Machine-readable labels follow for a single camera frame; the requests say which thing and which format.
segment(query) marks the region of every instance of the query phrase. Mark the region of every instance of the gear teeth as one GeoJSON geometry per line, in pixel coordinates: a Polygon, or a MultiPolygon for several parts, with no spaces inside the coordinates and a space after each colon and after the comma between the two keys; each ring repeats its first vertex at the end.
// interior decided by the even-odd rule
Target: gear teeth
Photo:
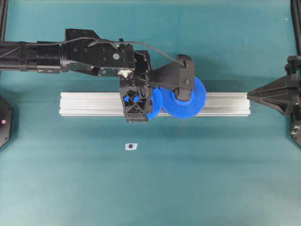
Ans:
{"type": "Polygon", "coordinates": [[[163,96],[164,111],[177,119],[188,119],[196,116],[203,109],[206,102],[206,88],[198,77],[195,77],[195,97],[187,105],[176,103],[172,91],[161,88],[161,94],[163,96]]]}

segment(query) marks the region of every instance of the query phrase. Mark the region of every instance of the black cable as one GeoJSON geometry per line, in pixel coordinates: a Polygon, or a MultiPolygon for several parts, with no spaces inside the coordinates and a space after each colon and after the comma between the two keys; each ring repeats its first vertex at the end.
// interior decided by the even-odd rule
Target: black cable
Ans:
{"type": "Polygon", "coordinates": [[[296,40],[297,54],[301,55],[301,5],[299,0],[291,0],[291,14],[293,19],[293,29],[296,40]]]}

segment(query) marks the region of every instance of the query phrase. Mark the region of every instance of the wire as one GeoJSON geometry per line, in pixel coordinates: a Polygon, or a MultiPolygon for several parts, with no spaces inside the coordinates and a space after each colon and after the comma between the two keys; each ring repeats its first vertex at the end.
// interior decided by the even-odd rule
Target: wire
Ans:
{"type": "MultiPolygon", "coordinates": [[[[77,40],[82,40],[82,39],[89,39],[89,40],[97,40],[95,38],[89,38],[89,37],[80,37],[80,38],[76,38],[76,39],[70,39],[67,41],[60,41],[60,42],[55,42],[55,43],[27,43],[25,44],[26,46],[54,46],[54,45],[61,45],[61,44],[66,44],[69,42],[73,42],[73,41],[77,41],[77,40]]],[[[0,58],[7,56],[8,54],[11,54],[15,51],[17,51],[19,48],[14,48],[11,51],[4,53],[2,55],[0,55],[0,58]]]]}
{"type": "Polygon", "coordinates": [[[89,38],[89,37],[79,37],[76,39],[70,39],[67,41],[60,41],[60,42],[55,42],[55,43],[27,43],[25,44],[26,46],[55,46],[55,45],[61,45],[61,44],[66,44],[69,42],[77,41],[77,40],[82,40],[82,39],[90,39],[90,40],[97,40],[95,38],[89,38]]]}
{"type": "Polygon", "coordinates": [[[172,58],[171,56],[169,56],[169,55],[166,54],[165,52],[162,52],[161,50],[159,50],[159,49],[157,49],[157,48],[155,48],[155,47],[153,47],[153,46],[151,46],[151,45],[149,45],[149,44],[146,44],[146,43],[143,43],[143,42],[137,42],[137,41],[112,41],[112,42],[115,43],[115,44],[133,44],[133,45],[147,46],[148,48],[150,48],[150,49],[152,49],[152,50],[154,50],[154,51],[156,51],[156,52],[162,54],[162,55],[165,56],[166,58],[168,58],[168,59],[170,59],[170,60],[172,60],[172,61],[175,61],[175,62],[177,62],[178,64],[180,64],[180,65],[182,65],[183,67],[185,67],[185,65],[184,65],[181,61],[172,58]]]}
{"type": "Polygon", "coordinates": [[[11,53],[17,51],[18,49],[19,49],[19,48],[14,48],[14,49],[12,49],[11,51],[9,51],[9,52],[7,52],[7,53],[5,53],[5,54],[2,54],[2,55],[0,56],[0,58],[1,58],[1,57],[5,57],[5,56],[8,55],[8,54],[11,54],[11,53]]]}
{"type": "Polygon", "coordinates": [[[96,44],[111,44],[111,45],[112,44],[132,44],[132,45],[147,46],[148,48],[150,48],[150,49],[152,49],[152,50],[154,50],[154,51],[156,51],[156,52],[164,55],[166,58],[168,58],[168,59],[170,59],[172,61],[175,61],[178,64],[180,64],[181,66],[185,67],[185,65],[181,61],[179,61],[177,59],[174,59],[171,56],[169,56],[168,54],[166,54],[165,52],[163,52],[163,51],[161,51],[161,50],[159,50],[159,49],[157,49],[157,48],[155,48],[155,47],[153,47],[153,46],[151,46],[149,44],[143,43],[143,42],[137,42],[137,41],[110,41],[110,40],[106,40],[106,39],[97,39],[97,40],[94,40],[91,43],[89,43],[88,47],[94,46],[96,44]]]}

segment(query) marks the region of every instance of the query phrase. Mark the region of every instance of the metal rail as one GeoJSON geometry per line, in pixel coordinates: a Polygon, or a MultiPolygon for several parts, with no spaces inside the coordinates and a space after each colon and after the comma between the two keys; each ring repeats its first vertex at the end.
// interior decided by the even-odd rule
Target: metal rail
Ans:
{"type": "MultiPolygon", "coordinates": [[[[207,93],[207,102],[197,116],[248,116],[247,93],[207,93]]],[[[61,93],[62,116],[124,116],[118,92],[61,93]]],[[[165,112],[159,116],[169,116],[165,112]]]]}

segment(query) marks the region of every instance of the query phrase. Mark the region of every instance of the screw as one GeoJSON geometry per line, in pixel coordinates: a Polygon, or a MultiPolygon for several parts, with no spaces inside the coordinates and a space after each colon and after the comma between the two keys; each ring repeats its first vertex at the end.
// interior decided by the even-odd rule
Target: screw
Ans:
{"type": "Polygon", "coordinates": [[[296,134],[298,134],[298,131],[297,131],[296,129],[293,129],[293,130],[291,131],[291,135],[296,135],[296,134]]]}
{"type": "Polygon", "coordinates": [[[114,53],[114,54],[113,54],[113,58],[114,58],[115,60],[118,60],[118,59],[119,59],[119,54],[114,53]]]}

